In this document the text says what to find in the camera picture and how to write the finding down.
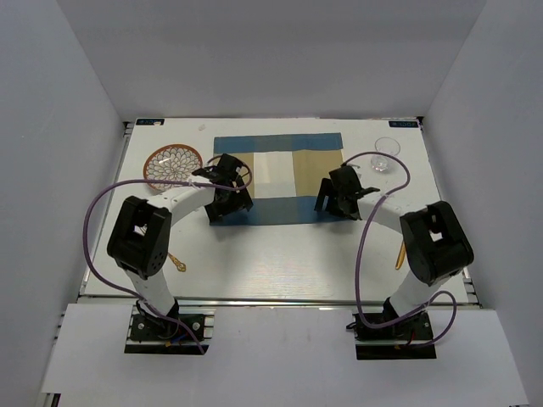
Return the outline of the blue yellow striped cloth placemat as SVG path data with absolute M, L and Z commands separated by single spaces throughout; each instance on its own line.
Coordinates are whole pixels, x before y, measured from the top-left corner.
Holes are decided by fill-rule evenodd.
M 322 179 L 344 161 L 339 132 L 217 137 L 215 155 L 248 164 L 253 208 L 227 215 L 218 226 L 284 226 L 329 223 L 340 218 L 314 210 Z

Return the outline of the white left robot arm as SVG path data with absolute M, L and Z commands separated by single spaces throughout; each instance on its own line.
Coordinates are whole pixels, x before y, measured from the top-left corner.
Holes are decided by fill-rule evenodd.
M 128 275 L 144 314 L 153 314 L 150 328 L 159 337 L 174 336 L 179 328 L 178 305 L 165 280 L 171 228 L 203 208 L 209 223 L 251 210 L 248 185 L 240 174 L 249 167 L 222 154 L 218 162 L 199 168 L 187 181 L 168 181 L 172 188 L 152 198 L 130 196 L 121 205 L 107 245 L 107 254 Z

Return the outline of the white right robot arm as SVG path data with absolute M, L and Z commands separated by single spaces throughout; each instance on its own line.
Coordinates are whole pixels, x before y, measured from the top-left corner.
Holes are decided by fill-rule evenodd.
M 388 200 L 409 184 L 380 192 L 363 187 L 353 167 L 342 165 L 322 179 L 314 210 L 347 220 L 363 220 L 361 240 L 355 257 L 355 301 L 363 326 L 384 329 L 391 337 L 404 337 L 414 327 L 414 315 L 421 314 L 438 296 L 445 282 L 474 261 L 474 252 L 449 203 L 438 201 L 418 211 L 394 206 Z M 367 320 L 361 307 L 361 266 L 370 226 L 377 223 L 402 235 L 409 272 L 383 304 L 380 322 Z

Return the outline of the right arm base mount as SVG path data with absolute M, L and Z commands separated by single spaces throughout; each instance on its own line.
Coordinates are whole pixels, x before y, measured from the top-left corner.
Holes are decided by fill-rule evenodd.
M 415 315 L 394 326 L 371 329 L 361 322 L 358 314 L 346 326 L 355 337 L 357 360 L 436 360 L 435 346 L 423 344 L 434 339 L 426 312 Z

